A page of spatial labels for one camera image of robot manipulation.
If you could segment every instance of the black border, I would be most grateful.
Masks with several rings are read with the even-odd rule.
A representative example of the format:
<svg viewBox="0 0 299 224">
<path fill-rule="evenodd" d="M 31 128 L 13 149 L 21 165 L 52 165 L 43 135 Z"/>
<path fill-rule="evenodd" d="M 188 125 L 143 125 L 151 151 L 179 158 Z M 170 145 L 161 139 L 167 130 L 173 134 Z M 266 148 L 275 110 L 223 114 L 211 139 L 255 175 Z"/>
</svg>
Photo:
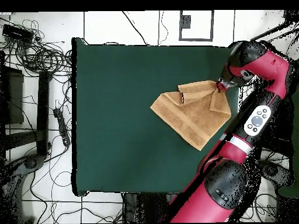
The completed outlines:
<svg viewBox="0 0 299 224">
<path fill-rule="evenodd" d="M 180 11 L 180 29 L 179 29 L 179 41 L 208 41 L 213 42 L 214 35 L 214 11 L 211 10 L 211 30 L 210 30 L 210 38 L 182 38 L 182 23 L 183 11 Z"/>
<path fill-rule="evenodd" d="M 72 192 L 78 197 L 77 190 L 77 38 L 72 38 L 72 76 L 71 76 L 71 87 L 72 87 L 72 173 L 71 183 Z"/>
</svg>

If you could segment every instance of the floor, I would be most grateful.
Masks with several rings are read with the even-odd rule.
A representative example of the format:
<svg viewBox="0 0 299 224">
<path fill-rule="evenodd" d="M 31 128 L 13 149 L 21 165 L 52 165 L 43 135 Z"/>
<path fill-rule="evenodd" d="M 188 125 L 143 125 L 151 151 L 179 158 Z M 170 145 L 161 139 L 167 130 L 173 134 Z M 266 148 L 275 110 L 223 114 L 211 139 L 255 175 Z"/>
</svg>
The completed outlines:
<svg viewBox="0 0 299 224">
<path fill-rule="evenodd" d="M 277 26 L 283 22 L 282 10 L 215 10 L 214 12 L 214 38 L 213 42 L 206 41 L 179 41 L 179 11 L 145 11 L 145 12 L 126 12 L 127 17 L 132 21 L 136 29 L 142 34 L 144 41 L 134 30 L 128 19 L 122 12 L 34 12 L 34 13 L 13 13 L 11 22 L 23 24 L 30 27 L 30 21 L 35 20 L 39 24 L 39 30 L 44 33 L 45 42 L 56 42 L 56 45 L 62 48 L 63 52 L 71 49 L 71 38 L 82 37 L 89 44 L 102 44 L 107 42 L 117 42 L 126 45 L 142 45 L 147 43 L 151 46 L 228 46 L 233 41 L 249 40 L 256 35 L 265 32 L 267 29 Z M 192 19 L 198 19 L 199 23 L 209 20 L 205 19 L 207 13 L 204 14 L 196 11 L 183 11 L 184 15 L 191 15 Z M 198 32 L 196 29 L 191 33 L 184 34 L 187 38 L 204 38 L 200 37 L 204 31 Z M 288 44 L 294 35 L 289 35 L 285 40 L 278 39 L 273 45 L 283 53 L 286 52 Z M 294 45 L 289 49 L 289 56 L 298 58 L 297 46 Z M 15 58 L 11 58 L 11 63 L 16 63 Z M 66 76 L 59 76 L 60 81 L 67 80 Z M 36 78 L 26 77 L 23 85 L 23 95 L 32 96 L 26 99 L 27 102 L 37 100 L 37 82 Z M 64 100 L 62 93 L 62 84 L 56 80 L 52 80 L 50 84 L 50 107 L 59 106 Z M 71 104 L 66 104 L 68 109 L 64 109 L 65 121 L 71 123 Z M 37 106 L 35 104 L 23 103 L 23 110 L 27 114 L 33 128 L 36 128 Z M 7 130 L 6 134 L 15 133 L 21 128 L 30 128 L 25 120 L 22 125 L 11 125 L 11 130 Z M 49 116 L 49 141 L 53 141 L 52 157 L 60 154 L 64 150 L 59 132 L 57 120 L 53 115 Z M 34 152 L 35 144 L 25 145 L 16 149 L 7 151 L 6 158 L 14 160 L 23 156 L 29 149 Z M 272 158 L 280 158 L 280 154 L 275 154 Z M 288 166 L 287 160 L 283 160 L 282 165 Z M 63 154 L 59 159 L 53 159 L 51 163 L 46 163 L 36 173 L 33 184 L 34 193 L 47 202 L 47 210 L 40 219 L 40 223 L 97 223 L 106 220 L 109 221 L 120 214 L 122 208 L 122 198 L 120 193 L 107 192 L 90 192 L 85 197 L 76 197 L 70 186 L 71 149 Z M 22 204 L 25 215 L 35 216 L 35 223 L 43 213 L 45 204 L 35 198 L 30 192 L 30 184 L 33 175 L 30 174 L 23 186 Z M 270 182 L 262 180 L 259 194 L 268 193 L 274 195 L 274 189 Z M 244 215 L 245 222 L 273 221 L 273 210 L 275 210 L 276 201 L 270 197 L 263 195 L 257 199 L 256 212 L 254 204 Z"/>
</svg>

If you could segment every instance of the power strip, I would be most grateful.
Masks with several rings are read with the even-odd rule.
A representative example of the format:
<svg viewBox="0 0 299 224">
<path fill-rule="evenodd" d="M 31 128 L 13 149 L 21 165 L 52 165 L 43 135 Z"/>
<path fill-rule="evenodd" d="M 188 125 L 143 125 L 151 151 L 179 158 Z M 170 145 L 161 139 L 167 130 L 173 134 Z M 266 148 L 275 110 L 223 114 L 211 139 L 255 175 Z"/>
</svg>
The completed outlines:
<svg viewBox="0 0 299 224">
<path fill-rule="evenodd" d="M 64 121 L 62 111 L 60 111 L 60 109 L 58 109 L 58 108 L 55 108 L 53 110 L 53 114 L 54 114 L 54 117 L 57 118 L 57 120 L 58 120 L 59 133 L 62 137 L 63 145 L 65 147 L 69 147 L 71 144 L 71 140 L 69 139 L 69 136 L 68 136 L 68 130 L 67 130 L 67 126 Z"/>
</svg>

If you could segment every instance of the dark green table surface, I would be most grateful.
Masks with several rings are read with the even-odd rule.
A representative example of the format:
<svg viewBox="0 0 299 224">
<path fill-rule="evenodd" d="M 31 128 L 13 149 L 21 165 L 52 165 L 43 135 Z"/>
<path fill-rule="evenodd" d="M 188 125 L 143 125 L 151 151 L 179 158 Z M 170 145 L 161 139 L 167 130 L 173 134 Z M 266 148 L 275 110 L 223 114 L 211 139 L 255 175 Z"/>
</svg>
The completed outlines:
<svg viewBox="0 0 299 224">
<path fill-rule="evenodd" d="M 77 190 L 184 189 L 232 118 L 199 152 L 149 107 L 180 84 L 217 80 L 230 51 L 86 45 L 77 38 Z M 235 116 L 238 89 L 227 98 Z"/>
</svg>

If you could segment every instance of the towel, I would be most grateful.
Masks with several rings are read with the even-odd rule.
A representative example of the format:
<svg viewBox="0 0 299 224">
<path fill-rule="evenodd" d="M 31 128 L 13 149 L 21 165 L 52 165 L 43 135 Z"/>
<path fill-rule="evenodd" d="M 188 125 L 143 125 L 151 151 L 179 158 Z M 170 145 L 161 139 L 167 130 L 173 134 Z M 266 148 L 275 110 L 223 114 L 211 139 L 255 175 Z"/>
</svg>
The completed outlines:
<svg viewBox="0 0 299 224">
<path fill-rule="evenodd" d="M 199 151 L 230 118 L 225 92 L 207 80 L 179 85 L 179 92 L 162 93 L 151 109 Z"/>
</svg>

